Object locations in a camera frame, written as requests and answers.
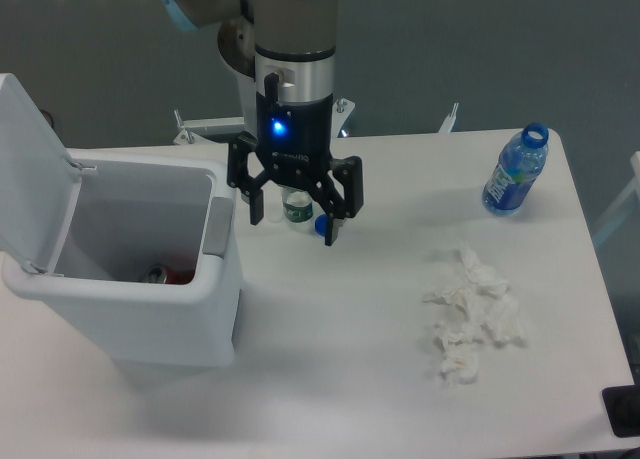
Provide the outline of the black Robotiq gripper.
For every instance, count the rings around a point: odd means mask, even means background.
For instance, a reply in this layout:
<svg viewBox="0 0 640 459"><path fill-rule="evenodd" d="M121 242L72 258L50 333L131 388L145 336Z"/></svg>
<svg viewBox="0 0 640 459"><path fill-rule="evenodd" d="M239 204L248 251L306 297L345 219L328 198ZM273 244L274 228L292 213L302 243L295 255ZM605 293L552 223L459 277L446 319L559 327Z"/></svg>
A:
<svg viewBox="0 0 640 459"><path fill-rule="evenodd" d="M354 218L363 206L363 162L359 156L331 158L333 96L311 102L286 102L280 74L264 78L256 94L257 138L241 132L228 145L227 184L248 200L249 220L264 218L263 186L268 181L306 189L326 215L325 245L338 238L339 222ZM249 173L249 155L263 170Z"/></svg>

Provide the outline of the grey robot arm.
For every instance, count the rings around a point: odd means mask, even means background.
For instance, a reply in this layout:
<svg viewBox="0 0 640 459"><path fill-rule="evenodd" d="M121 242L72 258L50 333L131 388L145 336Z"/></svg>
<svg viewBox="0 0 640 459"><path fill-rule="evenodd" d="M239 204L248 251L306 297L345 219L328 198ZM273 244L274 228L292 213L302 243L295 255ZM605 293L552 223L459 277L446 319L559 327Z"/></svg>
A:
<svg viewBox="0 0 640 459"><path fill-rule="evenodd" d="M253 109L228 146L227 182L250 221L264 216L263 185L307 192L326 215L325 243L364 204L357 156L336 158L333 96L338 0L162 0L185 30L218 24L225 62L253 81Z"/></svg>

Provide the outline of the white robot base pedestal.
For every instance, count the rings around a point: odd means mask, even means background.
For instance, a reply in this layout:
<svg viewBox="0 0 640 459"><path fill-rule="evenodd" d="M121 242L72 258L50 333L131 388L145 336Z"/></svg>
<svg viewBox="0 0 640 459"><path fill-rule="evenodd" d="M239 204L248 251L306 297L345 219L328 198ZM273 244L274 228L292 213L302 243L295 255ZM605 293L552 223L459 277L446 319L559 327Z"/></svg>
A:
<svg viewBox="0 0 640 459"><path fill-rule="evenodd" d="M218 31L220 56L235 75L245 130L257 136L254 26L244 16L224 21Z"/></svg>

